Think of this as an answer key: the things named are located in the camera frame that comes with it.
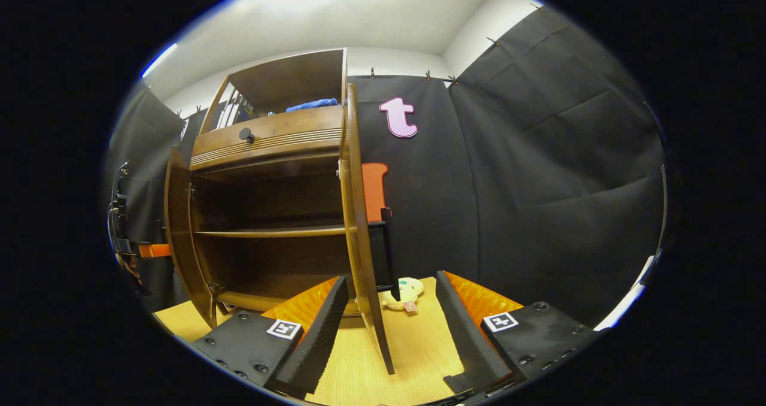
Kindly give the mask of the wooden double-door shoe cabinet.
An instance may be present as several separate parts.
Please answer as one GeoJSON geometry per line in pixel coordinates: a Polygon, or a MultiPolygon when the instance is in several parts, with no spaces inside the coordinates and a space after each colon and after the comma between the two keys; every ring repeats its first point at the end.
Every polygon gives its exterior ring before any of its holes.
{"type": "MultiPolygon", "coordinates": [[[[345,88],[346,49],[329,49],[235,71],[215,100],[231,89],[228,102],[244,98],[252,120],[318,99],[336,98],[343,106],[345,88]]],[[[208,112],[199,135],[215,131],[216,120],[208,112]]],[[[203,171],[187,163],[195,250],[217,313],[238,306],[265,311],[349,272],[339,149],[203,171]]]]}

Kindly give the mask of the wooden cabinet door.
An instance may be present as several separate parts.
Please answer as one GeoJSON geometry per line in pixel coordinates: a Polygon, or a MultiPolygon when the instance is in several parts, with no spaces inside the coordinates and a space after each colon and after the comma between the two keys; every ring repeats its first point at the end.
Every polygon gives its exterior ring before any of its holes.
{"type": "Polygon", "coordinates": [[[348,83],[343,103],[342,135],[338,161],[342,209],[348,247],[355,304],[375,351],[388,375],[395,373],[394,362],[381,315],[381,305],[375,278],[369,227],[367,227],[366,196],[362,177],[357,87],[348,83]]]}
{"type": "Polygon", "coordinates": [[[213,294],[200,267],[195,250],[191,216],[191,171],[180,149],[171,147],[165,171],[165,232],[171,256],[184,291],[195,310],[211,328],[218,327],[213,294]]]}

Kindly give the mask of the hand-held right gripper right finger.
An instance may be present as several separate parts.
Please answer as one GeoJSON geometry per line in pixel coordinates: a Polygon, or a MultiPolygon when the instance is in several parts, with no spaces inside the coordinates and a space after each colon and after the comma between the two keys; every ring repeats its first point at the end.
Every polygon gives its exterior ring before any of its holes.
{"type": "Polygon", "coordinates": [[[530,305],[438,271],[436,294],[463,372],[445,378],[455,392],[490,394],[552,373],[601,333],[544,301],[530,305]]]}

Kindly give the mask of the blue towel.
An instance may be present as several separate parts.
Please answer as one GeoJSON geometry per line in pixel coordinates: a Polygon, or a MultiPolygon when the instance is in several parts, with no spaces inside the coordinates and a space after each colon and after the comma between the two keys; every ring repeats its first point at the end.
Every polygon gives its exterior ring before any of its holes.
{"type": "Polygon", "coordinates": [[[338,100],[336,98],[326,98],[326,99],[318,99],[315,101],[307,101],[304,103],[301,103],[300,105],[295,105],[290,108],[286,108],[286,112],[294,112],[294,111],[301,111],[301,110],[308,110],[308,109],[314,109],[314,108],[326,108],[331,106],[337,106],[339,105],[338,100]]]}

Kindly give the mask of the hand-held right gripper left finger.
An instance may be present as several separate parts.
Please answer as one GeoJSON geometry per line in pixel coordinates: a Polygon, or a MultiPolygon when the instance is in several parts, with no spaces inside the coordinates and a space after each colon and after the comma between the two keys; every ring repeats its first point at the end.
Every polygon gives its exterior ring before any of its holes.
{"type": "Polygon", "coordinates": [[[263,313],[236,311],[192,345],[212,364],[260,389],[312,394],[347,302],[347,280],[336,276],[263,313]]]}

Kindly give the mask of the black backdrop cloth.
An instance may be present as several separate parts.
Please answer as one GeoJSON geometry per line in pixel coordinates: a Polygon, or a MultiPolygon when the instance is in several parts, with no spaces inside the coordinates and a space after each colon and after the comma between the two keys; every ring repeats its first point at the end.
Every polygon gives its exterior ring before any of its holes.
{"type": "MultiPolygon", "coordinates": [[[[327,35],[228,68],[190,124],[136,84],[109,138],[94,225],[101,255],[134,294],[110,247],[107,206],[115,172],[129,174],[127,235],[168,243],[165,171],[171,147],[189,162],[224,79],[306,52],[346,49],[357,87],[362,177],[377,291],[402,277],[448,271],[530,305],[545,301],[590,327],[608,323],[660,251],[667,154],[658,122],[624,66],[569,16],[541,5],[506,32],[479,41],[458,76],[430,75],[415,52],[362,57],[354,36],[409,35],[404,19],[352,22],[342,11],[327,35]]],[[[149,311],[190,301],[172,256],[134,261],[149,311]]]]}

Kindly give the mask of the cream plush toy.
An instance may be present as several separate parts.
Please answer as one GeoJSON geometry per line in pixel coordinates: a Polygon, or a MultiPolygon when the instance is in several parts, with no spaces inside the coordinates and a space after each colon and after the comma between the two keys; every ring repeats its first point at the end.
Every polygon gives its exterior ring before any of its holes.
{"type": "Polygon", "coordinates": [[[399,278],[399,298],[396,299],[392,291],[385,291],[380,295],[380,304],[382,307],[395,311],[407,311],[414,313],[418,311],[417,300],[424,292],[424,284],[416,278],[399,278]]]}

